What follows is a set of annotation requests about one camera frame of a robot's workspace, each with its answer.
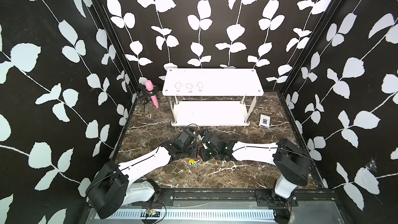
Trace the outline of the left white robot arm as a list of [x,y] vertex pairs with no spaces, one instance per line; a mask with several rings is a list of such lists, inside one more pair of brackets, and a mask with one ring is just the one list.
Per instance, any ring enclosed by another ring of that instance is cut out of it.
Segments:
[[157,185],[151,180],[136,181],[181,158],[196,158],[196,138],[185,128],[178,137],[161,143],[141,157],[120,164],[114,161],[104,164],[86,189],[86,196],[98,217],[106,219],[123,205],[151,200],[159,191]]

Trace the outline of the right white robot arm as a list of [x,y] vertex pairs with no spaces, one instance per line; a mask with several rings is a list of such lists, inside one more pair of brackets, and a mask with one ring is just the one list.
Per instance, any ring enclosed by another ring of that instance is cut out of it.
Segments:
[[276,181],[274,194],[288,199],[297,186],[306,186],[311,158],[287,139],[277,143],[250,144],[239,141],[223,142],[214,135],[202,139],[199,155],[203,161],[254,161],[276,166],[282,174]]

